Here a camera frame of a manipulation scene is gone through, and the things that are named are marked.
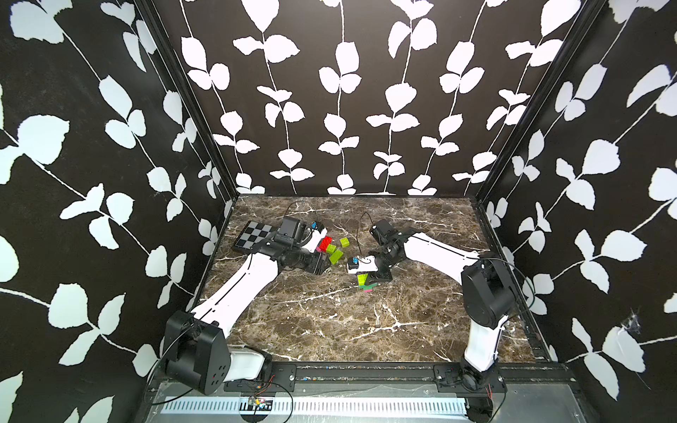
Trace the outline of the red long lego brick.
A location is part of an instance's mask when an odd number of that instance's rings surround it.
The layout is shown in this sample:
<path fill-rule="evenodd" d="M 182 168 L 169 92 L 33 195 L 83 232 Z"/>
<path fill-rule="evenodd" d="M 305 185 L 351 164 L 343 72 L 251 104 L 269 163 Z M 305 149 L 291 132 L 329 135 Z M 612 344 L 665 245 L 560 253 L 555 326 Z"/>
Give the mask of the red long lego brick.
<path fill-rule="evenodd" d="M 321 252 L 326 252 L 327 248 L 331 245 L 332 242 L 333 242 L 333 238 L 326 236 L 324 239 L 322 239 L 322 241 L 318 245 L 317 249 Z"/>

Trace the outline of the lime rectangular lego brick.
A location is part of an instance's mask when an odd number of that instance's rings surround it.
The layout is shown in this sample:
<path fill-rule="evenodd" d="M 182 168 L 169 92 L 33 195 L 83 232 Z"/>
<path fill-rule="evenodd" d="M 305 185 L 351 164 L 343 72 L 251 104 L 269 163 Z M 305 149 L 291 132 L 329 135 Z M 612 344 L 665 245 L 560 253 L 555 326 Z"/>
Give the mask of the lime rectangular lego brick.
<path fill-rule="evenodd" d="M 364 286 L 367 285 L 367 281 L 368 281 L 368 274 L 367 273 L 358 274 L 357 278 L 358 278 L 358 284 L 359 284 L 360 287 L 364 287 Z"/>

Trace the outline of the dark green long lego brick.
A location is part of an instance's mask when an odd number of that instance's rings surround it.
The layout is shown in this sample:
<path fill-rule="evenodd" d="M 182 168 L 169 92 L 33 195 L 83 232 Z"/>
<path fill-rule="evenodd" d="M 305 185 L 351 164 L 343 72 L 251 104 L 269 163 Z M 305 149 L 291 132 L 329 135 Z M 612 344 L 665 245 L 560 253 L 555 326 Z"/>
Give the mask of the dark green long lego brick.
<path fill-rule="evenodd" d="M 380 285 L 379 283 L 375 283 L 375 284 L 370 284 L 370 285 L 363 286 L 363 287 L 361 287 L 361 288 L 362 288 L 362 290 L 364 291 L 364 290 L 368 290 L 368 289 L 375 289 L 375 288 L 378 287 L 379 285 Z"/>

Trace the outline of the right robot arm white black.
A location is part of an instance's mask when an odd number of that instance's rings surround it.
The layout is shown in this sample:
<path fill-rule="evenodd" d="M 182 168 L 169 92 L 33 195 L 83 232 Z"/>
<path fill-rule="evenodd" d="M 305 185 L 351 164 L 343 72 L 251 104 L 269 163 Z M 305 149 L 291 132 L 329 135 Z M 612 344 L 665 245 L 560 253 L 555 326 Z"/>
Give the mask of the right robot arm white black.
<path fill-rule="evenodd" d="M 391 268 L 405 260 L 426 264 L 461 284 L 465 312 L 471 319 L 463 373 L 477 380 L 487 375 L 498 359 L 502 328 L 517 306 L 510 263 L 451 247 L 422 232 L 399 231 L 387 220 L 373 225 L 370 234 L 379 249 L 349 261 L 354 272 L 366 275 L 367 285 L 392 281 Z"/>

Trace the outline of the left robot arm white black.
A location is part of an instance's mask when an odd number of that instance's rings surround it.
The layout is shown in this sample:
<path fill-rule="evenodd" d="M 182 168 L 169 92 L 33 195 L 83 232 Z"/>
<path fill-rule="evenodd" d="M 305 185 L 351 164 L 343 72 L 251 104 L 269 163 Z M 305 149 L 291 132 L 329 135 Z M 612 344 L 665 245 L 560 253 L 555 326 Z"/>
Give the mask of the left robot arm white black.
<path fill-rule="evenodd" d="M 307 225 L 286 217 L 278 227 L 249 221 L 233 244 L 247 256 L 240 269 L 199 306 L 178 311 L 167 321 L 167 346 L 160 357 L 163 373 L 204 395 L 225 382 L 267 375 L 269 358 L 263 352 L 231 348 L 227 338 L 250 303 L 283 270 L 320 275 L 330 267 L 319 248 L 326 236 L 319 221 Z"/>

